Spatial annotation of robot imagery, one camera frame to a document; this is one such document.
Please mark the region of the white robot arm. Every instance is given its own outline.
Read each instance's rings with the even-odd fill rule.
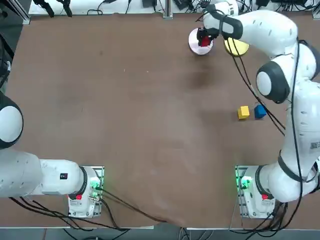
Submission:
[[[197,32],[198,45],[205,47],[210,42],[204,44],[203,40],[222,35],[265,52],[271,60],[258,70],[256,85],[264,97],[277,104],[291,99],[296,71],[293,116],[304,196],[319,185],[318,170],[313,166],[320,156],[320,84],[312,79],[320,71],[320,55],[305,41],[298,41],[298,28],[286,16],[268,10],[238,16],[237,7],[235,0],[209,5],[203,14],[204,28]],[[300,196],[292,109],[288,102],[285,139],[278,161],[250,166],[242,178],[246,181],[243,193],[251,218],[267,217],[275,199],[286,203]]]
[[[12,149],[23,126],[20,108],[0,92],[0,198],[68,195],[70,215],[99,216],[100,191],[94,187],[102,187],[103,179],[89,166],[64,159],[39,159]]]

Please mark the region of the wire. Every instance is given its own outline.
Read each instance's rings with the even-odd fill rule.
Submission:
[[[22,207],[22,208],[24,208],[26,210],[29,210],[31,212],[34,212],[34,213],[37,213],[37,214],[41,214],[41,215],[45,215],[45,216],[52,217],[52,218],[60,218],[60,216],[48,214],[48,213],[45,213],[45,212],[42,212],[42,211],[34,210],[33,208],[30,208],[30,207],[27,207],[24,204],[22,204],[21,202],[19,202],[18,200],[14,199],[13,197],[9,197],[9,199],[12,200],[13,202],[15,202],[16,204],[18,204],[20,207]],[[102,223],[98,223],[98,222],[94,222],[94,221],[90,221],[90,220],[87,220],[85,218],[66,216],[66,215],[64,215],[64,214],[62,214],[60,212],[57,212],[57,211],[52,211],[52,212],[61,214],[61,217],[63,217],[64,219],[65,218],[66,219],[74,219],[74,220],[86,222],[86,223],[89,223],[89,224],[93,224],[93,225],[102,226],[102,227],[105,227],[105,228],[115,229],[116,230],[115,227],[108,226],[108,225],[105,225],[105,224],[102,224]]]
[[[61,212],[58,212],[58,211],[51,211],[49,210],[48,208],[46,208],[45,206],[41,205],[40,203],[38,203],[37,201],[33,200],[32,202],[39,205],[40,207],[37,207],[35,205],[32,205],[31,203],[27,202],[22,196],[20,197],[20,199],[29,207],[31,208],[34,208],[34,209],[39,209],[39,210],[43,210],[45,212],[49,212],[49,213],[52,213],[53,215],[55,216],[58,216],[58,215],[61,215],[61,216],[58,216],[58,218],[60,218],[62,221],[64,221],[67,225],[69,225],[71,228],[75,229],[75,230],[82,230],[82,231],[85,231],[85,232],[91,232],[93,231],[93,229],[84,229],[82,227],[80,227],[73,219],[70,219],[74,225],[76,225],[78,228],[72,226],[68,221],[64,220],[64,218],[62,217],[64,214],[61,213]]]
[[[107,202],[104,201],[102,198],[100,199],[100,201],[103,203],[103,205],[104,205],[104,206],[106,207],[106,209],[108,210],[109,216],[110,216],[110,218],[111,218],[111,222],[112,222],[113,226],[114,226],[118,231],[121,231],[121,232],[126,231],[127,229],[120,228],[120,227],[116,224],[115,218],[114,218],[114,216],[112,215],[111,209],[110,209],[109,205],[107,204]]]
[[[166,11],[165,11],[165,8],[164,8],[164,6],[162,5],[162,2],[161,2],[161,0],[159,0],[159,3],[160,3],[160,6],[161,6],[161,9],[162,9],[162,11],[165,13]]]
[[[74,240],[78,240],[77,238],[75,238],[74,236],[72,236],[67,230],[65,230],[64,228],[62,229],[63,231],[65,231],[66,234],[69,235],[70,238],[74,239]]]
[[[131,3],[131,0],[128,0],[128,6],[126,7],[125,14],[127,14],[127,13],[128,13],[130,3]]]
[[[105,1],[102,1],[99,6],[97,7],[97,9],[89,9],[87,12],[86,12],[86,15],[88,16],[89,15],[89,12],[97,12],[98,15],[103,15],[104,12],[102,10],[100,10],[99,8],[101,7],[102,4],[105,4],[106,2]]]
[[[296,89],[296,80],[297,80],[297,72],[298,72],[298,64],[299,64],[299,57],[300,57],[300,41],[297,39],[297,56],[296,56],[296,64],[294,70],[294,77],[293,77],[293,86],[292,86],[292,95],[291,95],[291,121],[292,121],[292,131],[293,131],[293,140],[294,140],[294,148],[295,148],[295,155],[296,155],[296,164],[298,167],[299,178],[300,178],[300,193],[299,199],[295,206],[295,209],[289,219],[289,221],[281,227],[280,230],[285,229],[292,221],[294,216],[296,215],[298,208],[300,206],[303,194],[303,179],[301,173],[301,166],[300,166],[300,158],[299,158],[299,150],[298,150],[298,143],[297,143],[297,135],[296,135],[296,128],[295,128],[295,117],[294,117],[294,98],[295,98],[295,89]]]
[[[241,3],[242,6],[246,7],[246,12],[247,12],[247,11],[250,11],[249,6],[246,4],[246,2],[245,2],[244,0],[242,0],[242,1],[236,0],[236,1],[237,1],[238,3]]]
[[[184,233],[187,236],[188,240],[190,240],[190,236],[188,235],[186,229],[183,227],[182,230],[184,231]]]
[[[281,0],[280,6],[275,10],[275,12],[278,12],[278,10],[283,6],[284,0]]]
[[[151,220],[154,220],[154,221],[157,221],[157,222],[160,222],[160,223],[166,223],[167,222],[165,220],[161,220],[161,219],[158,219],[156,217],[150,216],[149,214],[145,213],[144,211],[141,211],[140,209],[136,208],[135,206],[132,206],[131,204],[127,203],[126,201],[122,200],[121,198],[117,197],[116,195],[112,194],[111,192],[109,192],[107,190],[104,190],[103,188],[96,187],[95,189],[105,192],[106,194],[112,196],[113,198],[117,199],[118,201],[120,201],[121,203],[125,204],[129,208],[135,210],[136,212],[146,216],[147,218],[149,218]]]
[[[211,236],[214,234],[214,230],[212,230],[212,232],[209,234],[209,236],[205,239],[205,240],[208,240],[209,238],[211,238]]]
[[[130,229],[128,229],[128,230],[126,230],[125,232],[121,233],[120,235],[112,238],[111,240],[116,240],[116,239],[120,238],[122,235],[126,234],[126,233],[129,232],[129,231],[130,231]]]
[[[227,44],[228,44],[228,47],[229,49],[231,49],[231,46],[230,46],[230,43],[229,43],[229,39],[227,39]],[[239,55],[239,52],[238,52],[238,49],[237,49],[237,46],[234,45],[234,48],[235,50],[237,51],[237,54]],[[245,77],[243,76],[243,74],[241,73],[241,70],[238,66],[238,63],[234,57],[234,55],[231,53],[230,54],[232,59],[233,59],[233,62],[235,64],[235,67],[237,68],[242,80],[244,81],[245,85],[248,87],[248,89],[250,90],[250,92],[253,94],[253,96],[255,97],[255,99],[263,106],[263,108],[265,109],[266,113],[268,114],[269,118],[271,119],[272,123],[276,126],[276,128],[279,130],[279,132],[284,136],[285,133],[280,129],[280,127],[275,123],[274,119],[281,125],[281,127],[283,127],[285,129],[285,126],[272,114],[272,112],[265,106],[265,104],[261,101],[261,99],[256,95],[256,93],[253,91],[253,89],[250,87],[249,83],[245,80]],[[244,63],[241,59],[241,56],[239,55],[239,58],[241,60],[241,63],[243,64],[242,67],[244,69],[244,72],[246,74],[246,76],[248,77],[248,74],[247,74],[247,71],[246,71],[246,68],[244,66]]]

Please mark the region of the cube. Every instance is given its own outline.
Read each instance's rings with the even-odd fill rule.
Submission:
[[[254,108],[254,117],[256,119],[262,119],[265,115],[267,115],[267,112],[266,112],[264,106],[262,106],[261,104],[257,105]]]
[[[238,109],[238,118],[239,119],[246,119],[250,116],[249,107],[248,106],[241,106]]]

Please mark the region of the floor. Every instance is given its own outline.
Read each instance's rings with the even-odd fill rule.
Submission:
[[[20,0],[21,4],[25,9],[28,10],[31,0]],[[18,44],[20,33],[22,30],[22,20],[8,10],[9,16],[0,21],[0,32],[7,39],[12,49],[15,50]],[[153,230],[148,229],[132,229],[130,232],[120,237],[120,240],[176,240],[178,238],[180,228],[178,226],[161,223],[154,227]],[[91,232],[83,232],[80,230],[67,230],[76,239],[82,240],[87,237],[99,236],[104,240],[113,239],[119,235],[119,232],[111,229],[96,229]],[[203,230],[192,230],[190,232],[191,240],[198,240],[203,234]],[[201,238],[202,240],[207,239],[211,234],[211,231],[207,231],[206,234]],[[36,229],[0,229],[1,240],[22,240],[22,239],[33,239],[33,240],[70,240],[62,229],[52,228],[44,230],[43,228]],[[227,230],[215,230],[211,235],[210,240],[244,240],[247,235],[236,234]],[[320,232],[314,230],[283,230],[277,235],[272,237],[273,240],[300,240],[306,238],[308,240],[318,240],[320,238]],[[255,235],[251,238],[252,240],[262,239],[262,237]]]

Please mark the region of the brown mat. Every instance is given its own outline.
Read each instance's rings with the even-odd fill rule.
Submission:
[[[268,118],[237,120],[237,108],[248,105],[253,115],[256,101],[221,38],[208,56],[189,51],[197,17],[35,18],[23,28],[7,92],[24,113],[16,149],[104,165],[107,188],[150,215],[180,226],[228,228],[235,165],[273,163],[283,137]],[[292,19],[300,38],[320,49],[319,22],[307,13]],[[268,58],[251,47],[243,60],[255,82]],[[285,122],[286,106],[267,104]],[[66,209],[61,199],[44,196],[41,202]],[[304,197],[290,227],[320,229],[319,200],[319,193]],[[121,226],[155,224],[109,202]],[[0,209],[1,226],[64,226],[6,199]],[[239,228],[238,207],[235,216],[232,227]],[[96,221],[111,225],[106,212]]]

